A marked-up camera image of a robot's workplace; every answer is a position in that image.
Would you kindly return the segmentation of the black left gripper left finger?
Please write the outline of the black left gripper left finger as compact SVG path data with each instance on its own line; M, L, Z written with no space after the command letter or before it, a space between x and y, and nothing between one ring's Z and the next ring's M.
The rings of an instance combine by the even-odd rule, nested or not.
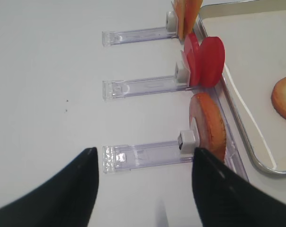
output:
M0 208L0 227L86 227L98 185L98 152L86 148L41 186Z

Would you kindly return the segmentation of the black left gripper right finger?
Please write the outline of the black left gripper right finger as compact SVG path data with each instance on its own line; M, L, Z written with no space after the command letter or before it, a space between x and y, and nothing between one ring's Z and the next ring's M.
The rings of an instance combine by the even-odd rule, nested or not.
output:
M204 148L194 152L192 191L205 227L286 227L286 204L251 185Z

